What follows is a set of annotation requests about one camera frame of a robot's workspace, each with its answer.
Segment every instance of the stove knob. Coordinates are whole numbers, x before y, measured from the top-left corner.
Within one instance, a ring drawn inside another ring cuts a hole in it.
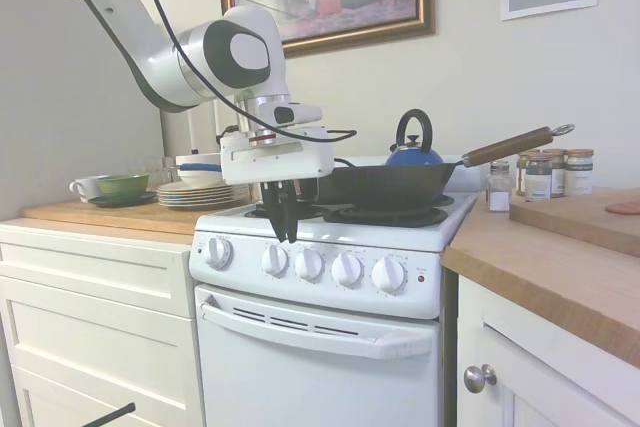
[[[287,253],[277,245],[270,245],[262,255],[262,270],[274,277],[287,268],[289,258]]]
[[[296,273],[301,279],[311,281],[322,272],[324,261],[315,250],[304,249],[296,258]]]
[[[362,264],[351,254],[340,254],[331,266],[331,276],[340,285],[350,287],[362,276]]]
[[[373,267],[371,277],[376,287],[388,294],[392,294],[404,283],[405,272],[400,262],[383,257]]]
[[[204,248],[204,261],[210,267],[220,270],[229,263],[232,251],[233,248],[227,239],[222,237],[209,239]]]

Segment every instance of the white mug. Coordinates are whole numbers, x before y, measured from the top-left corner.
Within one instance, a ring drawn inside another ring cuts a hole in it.
[[[82,202],[87,203],[89,199],[102,196],[102,190],[100,190],[97,181],[105,177],[108,177],[108,175],[94,175],[93,177],[76,179],[69,185],[69,190],[79,195]]]

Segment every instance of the glass jar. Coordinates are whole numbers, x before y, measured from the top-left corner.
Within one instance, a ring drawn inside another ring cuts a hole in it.
[[[546,149],[542,151],[543,154],[553,154],[551,159],[551,198],[562,197],[564,195],[564,178],[566,161],[565,155],[567,151],[564,149]]]
[[[593,193],[593,150],[575,149],[567,152],[565,195],[576,197]]]
[[[551,198],[551,173],[553,154],[530,154],[525,176],[525,198],[527,202]]]
[[[489,212],[509,212],[511,205],[511,176],[509,162],[491,162],[491,175],[487,184]]]
[[[521,197],[525,196],[526,186],[525,186],[525,176],[527,174],[527,155],[529,154],[537,154],[539,150],[527,150],[518,154],[518,162],[516,164],[517,167],[517,177],[516,177],[516,195]]]

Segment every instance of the oven vent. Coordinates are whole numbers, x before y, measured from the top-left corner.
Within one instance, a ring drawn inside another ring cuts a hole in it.
[[[278,327],[285,327],[287,329],[295,329],[295,330],[309,330],[309,324],[304,324],[302,322],[296,322],[293,320],[280,319],[278,317],[271,317],[269,319],[269,323],[271,325],[277,325]]]
[[[333,327],[324,327],[321,325],[306,324],[304,322],[299,322],[297,320],[285,319],[283,317],[272,317],[269,315],[260,314],[258,312],[254,312],[250,310],[239,309],[237,307],[233,308],[233,313],[234,315],[243,317],[245,319],[255,320],[256,322],[261,322],[263,324],[276,325],[278,327],[283,327],[285,329],[301,330],[305,332],[315,332],[316,334],[336,335],[336,336],[342,336],[342,337],[359,337],[360,336],[358,332],[354,332],[351,330],[343,330],[343,329],[336,329]]]
[[[233,308],[233,313],[240,317],[244,317],[249,320],[257,320],[258,322],[265,322],[265,318],[263,314],[258,314],[257,312],[251,312],[249,310],[238,309],[237,307]]]
[[[319,325],[315,325],[313,327],[313,331],[318,334],[327,334],[327,335],[343,335],[343,336],[358,336],[357,332],[351,332],[348,330],[340,330],[340,329],[332,329],[330,327],[321,327]]]

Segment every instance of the white bowl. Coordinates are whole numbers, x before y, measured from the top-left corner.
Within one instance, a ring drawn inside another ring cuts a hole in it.
[[[220,154],[193,154],[179,155],[176,157],[176,165],[182,164],[213,164],[220,165]],[[224,184],[220,172],[208,172],[204,170],[178,170],[178,176],[192,189],[206,189]]]
[[[182,164],[218,164],[220,165],[220,154],[193,154],[178,155],[176,165]]]
[[[206,172],[199,170],[179,170],[180,179],[192,189],[206,189],[225,185],[220,172]]]

